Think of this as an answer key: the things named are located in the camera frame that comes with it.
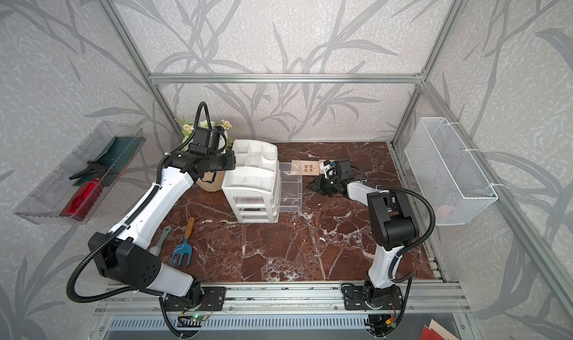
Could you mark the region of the clear plastic drawer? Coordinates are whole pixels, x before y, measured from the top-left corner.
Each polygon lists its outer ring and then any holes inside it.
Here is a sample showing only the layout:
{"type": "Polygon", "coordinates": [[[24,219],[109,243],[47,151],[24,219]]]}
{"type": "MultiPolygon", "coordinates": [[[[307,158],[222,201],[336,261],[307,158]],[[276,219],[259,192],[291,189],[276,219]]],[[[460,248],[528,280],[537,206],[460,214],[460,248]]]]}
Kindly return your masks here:
{"type": "Polygon", "coordinates": [[[294,165],[292,162],[280,162],[279,170],[281,173],[281,190],[289,197],[302,193],[303,182],[298,165],[294,165]]]}
{"type": "Polygon", "coordinates": [[[281,191],[281,200],[279,204],[279,211],[281,213],[300,214],[302,211],[302,204],[301,192],[294,192],[291,189],[281,191]]]}

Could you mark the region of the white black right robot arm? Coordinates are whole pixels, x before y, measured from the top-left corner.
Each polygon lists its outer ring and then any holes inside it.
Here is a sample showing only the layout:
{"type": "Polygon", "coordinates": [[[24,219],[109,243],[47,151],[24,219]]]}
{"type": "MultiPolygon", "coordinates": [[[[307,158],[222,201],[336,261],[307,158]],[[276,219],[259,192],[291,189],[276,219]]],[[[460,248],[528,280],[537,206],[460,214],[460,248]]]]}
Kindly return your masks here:
{"type": "Polygon", "coordinates": [[[373,239],[377,245],[373,264],[367,273],[365,289],[382,291],[414,278],[411,271],[397,276],[408,247],[418,238],[407,189],[383,187],[360,180],[347,159],[319,163],[319,175],[310,189],[329,197],[341,195],[368,208],[373,239]]]}

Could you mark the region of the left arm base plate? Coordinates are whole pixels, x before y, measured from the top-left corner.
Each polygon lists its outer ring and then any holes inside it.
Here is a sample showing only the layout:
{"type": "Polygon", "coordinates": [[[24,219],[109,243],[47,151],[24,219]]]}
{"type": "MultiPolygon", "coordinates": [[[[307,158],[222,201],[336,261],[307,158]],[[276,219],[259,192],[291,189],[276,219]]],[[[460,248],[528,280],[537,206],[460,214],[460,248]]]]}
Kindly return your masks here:
{"type": "Polygon", "coordinates": [[[222,311],[227,289],[224,286],[210,286],[202,288],[202,298],[189,300],[175,296],[166,296],[164,307],[167,312],[200,311],[200,312],[220,312],[222,311]]]}

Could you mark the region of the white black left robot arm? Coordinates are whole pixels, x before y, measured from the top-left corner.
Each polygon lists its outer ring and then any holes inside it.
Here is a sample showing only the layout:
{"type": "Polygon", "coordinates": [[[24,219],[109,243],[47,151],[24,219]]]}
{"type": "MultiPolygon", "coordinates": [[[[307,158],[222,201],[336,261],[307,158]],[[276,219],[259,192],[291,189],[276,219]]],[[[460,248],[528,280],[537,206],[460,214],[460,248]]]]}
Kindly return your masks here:
{"type": "Polygon", "coordinates": [[[207,173],[231,171],[234,153],[226,149],[227,133],[221,126],[197,127],[183,149],[173,150],[158,163],[156,180],[134,208],[107,233],[95,233],[90,252],[73,272],[67,293],[82,302],[76,280],[82,269],[95,262],[98,273],[122,283],[116,291],[87,298],[98,301],[129,291],[158,293],[202,302],[204,292],[195,277],[166,265],[147,249],[155,232],[179,198],[207,173]]]}

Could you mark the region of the white plastic drawer organizer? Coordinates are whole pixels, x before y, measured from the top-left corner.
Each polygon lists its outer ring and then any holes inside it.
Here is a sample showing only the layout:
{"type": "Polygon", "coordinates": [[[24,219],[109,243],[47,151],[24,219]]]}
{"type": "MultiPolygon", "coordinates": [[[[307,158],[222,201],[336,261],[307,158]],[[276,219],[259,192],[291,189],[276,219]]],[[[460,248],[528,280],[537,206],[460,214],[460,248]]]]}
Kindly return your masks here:
{"type": "Polygon", "coordinates": [[[222,190],[238,222],[277,223],[281,199],[278,147],[265,141],[237,139],[231,150],[236,166],[225,172],[222,190]]]}

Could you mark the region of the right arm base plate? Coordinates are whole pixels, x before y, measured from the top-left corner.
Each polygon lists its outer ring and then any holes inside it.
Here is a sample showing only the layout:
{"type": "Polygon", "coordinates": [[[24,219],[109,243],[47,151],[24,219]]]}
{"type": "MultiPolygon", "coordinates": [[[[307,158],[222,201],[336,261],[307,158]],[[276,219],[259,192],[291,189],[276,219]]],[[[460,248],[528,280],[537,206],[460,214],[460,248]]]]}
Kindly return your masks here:
{"type": "Polygon", "coordinates": [[[375,288],[370,282],[363,285],[343,283],[340,286],[345,310],[401,310],[403,297],[397,285],[375,288]]]}

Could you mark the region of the beige printed postcard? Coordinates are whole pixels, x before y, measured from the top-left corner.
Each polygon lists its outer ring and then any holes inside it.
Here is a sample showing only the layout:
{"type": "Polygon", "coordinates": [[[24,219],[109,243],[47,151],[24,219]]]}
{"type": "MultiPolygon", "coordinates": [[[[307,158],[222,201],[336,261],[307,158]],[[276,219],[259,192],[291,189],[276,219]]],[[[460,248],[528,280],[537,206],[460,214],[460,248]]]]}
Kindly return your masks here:
{"type": "Polygon", "coordinates": [[[321,166],[324,160],[293,160],[291,172],[300,176],[318,176],[322,173],[321,166]]]}

